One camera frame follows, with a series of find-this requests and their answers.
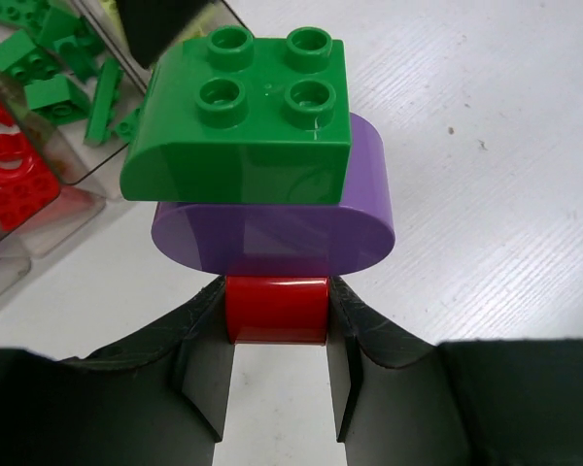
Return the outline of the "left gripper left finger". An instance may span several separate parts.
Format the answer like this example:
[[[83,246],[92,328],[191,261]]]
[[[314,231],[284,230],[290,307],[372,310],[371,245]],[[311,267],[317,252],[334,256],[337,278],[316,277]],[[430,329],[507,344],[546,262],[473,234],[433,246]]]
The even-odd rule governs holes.
[[[0,465],[209,465],[233,355],[220,278],[85,358],[0,349]]]

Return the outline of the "green square lego brick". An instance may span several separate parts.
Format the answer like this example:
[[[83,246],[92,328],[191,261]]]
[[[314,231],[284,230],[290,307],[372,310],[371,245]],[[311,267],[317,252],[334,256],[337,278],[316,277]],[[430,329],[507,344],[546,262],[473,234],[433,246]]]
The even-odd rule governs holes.
[[[61,1],[48,1],[36,7],[33,19],[36,43],[54,52],[81,83],[98,76],[97,55],[105,45],[84,17]]]

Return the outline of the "red round lego piece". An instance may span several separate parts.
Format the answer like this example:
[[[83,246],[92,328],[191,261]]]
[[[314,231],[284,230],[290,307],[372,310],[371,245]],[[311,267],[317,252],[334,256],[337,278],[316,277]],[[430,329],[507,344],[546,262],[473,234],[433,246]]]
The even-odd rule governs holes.
[[[0,187],[30,174],[38,155],[23,133],[0,134]]]

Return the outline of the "green long lego brick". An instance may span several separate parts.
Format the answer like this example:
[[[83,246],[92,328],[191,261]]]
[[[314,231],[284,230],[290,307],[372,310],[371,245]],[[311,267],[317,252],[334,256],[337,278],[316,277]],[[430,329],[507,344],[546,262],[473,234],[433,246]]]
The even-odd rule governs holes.
[[[84,143],[89,147],[101,146],[110,138],[109,125],[115,116],[113,107],[120,97],[122,76],[119,62],[108,57],[101,67],[87,120]]]

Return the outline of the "green dome lego piece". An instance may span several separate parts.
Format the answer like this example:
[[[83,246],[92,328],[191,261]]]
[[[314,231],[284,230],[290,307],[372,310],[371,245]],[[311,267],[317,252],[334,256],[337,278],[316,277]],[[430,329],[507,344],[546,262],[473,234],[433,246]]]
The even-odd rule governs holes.
[[[316,27],[241,26],[158,60],[120,172],[130,201],[328,205],[352,146],[345,49]]]

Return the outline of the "red cylinder lego brick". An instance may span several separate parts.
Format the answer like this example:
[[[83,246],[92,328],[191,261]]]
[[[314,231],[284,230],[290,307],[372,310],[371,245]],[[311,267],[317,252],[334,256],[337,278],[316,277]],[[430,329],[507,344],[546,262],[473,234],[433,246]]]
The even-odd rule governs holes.
[[[322,345],[326,342],[329,279],[225,279],[224,307],[233,344]]]

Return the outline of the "green lettered lego brick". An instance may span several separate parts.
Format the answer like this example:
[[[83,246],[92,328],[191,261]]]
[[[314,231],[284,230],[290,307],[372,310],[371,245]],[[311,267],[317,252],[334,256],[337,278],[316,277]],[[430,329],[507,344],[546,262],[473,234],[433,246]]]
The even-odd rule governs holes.
[[[0,43],[0,72],[21,84],[48,80],[60,71],[56,59],[38,46],[25,30],[11,34]]]

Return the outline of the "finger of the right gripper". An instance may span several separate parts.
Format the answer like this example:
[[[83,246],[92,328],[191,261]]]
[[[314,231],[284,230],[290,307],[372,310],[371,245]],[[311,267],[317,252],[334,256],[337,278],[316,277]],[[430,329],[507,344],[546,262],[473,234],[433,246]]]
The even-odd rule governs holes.
[[[118,0],[131,56],[149,68],[185,27],[209,7],[207,0]]]

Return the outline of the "tiny green lego piece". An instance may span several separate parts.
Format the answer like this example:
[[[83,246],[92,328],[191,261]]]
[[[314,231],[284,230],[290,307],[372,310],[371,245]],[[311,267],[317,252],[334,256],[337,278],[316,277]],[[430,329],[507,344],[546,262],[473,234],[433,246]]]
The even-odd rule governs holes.
[[[141,108],[136,107],[113,128],[114,133],[126,144],[129,144],[137,131]]]

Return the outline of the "green lego brick tall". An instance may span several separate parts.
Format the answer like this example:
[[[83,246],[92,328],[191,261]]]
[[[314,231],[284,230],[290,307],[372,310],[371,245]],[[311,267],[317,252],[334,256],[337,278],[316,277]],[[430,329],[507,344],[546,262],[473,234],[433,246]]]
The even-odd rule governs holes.
[[[30,83],[24,95],[28,108],[54,126],[88,118],[88,95],[65,75]]]

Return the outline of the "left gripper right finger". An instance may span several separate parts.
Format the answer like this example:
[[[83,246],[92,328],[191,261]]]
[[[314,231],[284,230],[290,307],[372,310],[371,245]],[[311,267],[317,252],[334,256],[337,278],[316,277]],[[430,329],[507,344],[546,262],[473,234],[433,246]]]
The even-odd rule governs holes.
[[[583,465],[583,339],[432,345],[336,277],[326,352],[351,465]]]

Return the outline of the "purple flower lego brick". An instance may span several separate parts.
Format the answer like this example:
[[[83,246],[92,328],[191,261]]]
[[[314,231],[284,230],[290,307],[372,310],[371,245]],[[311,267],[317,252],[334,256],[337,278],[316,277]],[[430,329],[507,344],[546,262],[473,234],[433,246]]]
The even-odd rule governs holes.
[[[355,273],[395,243],[384,144],[365,118],[351,116],[353,145],[337,205],[161,202],[151,235],[188,268],[226,276],[318,277]]]

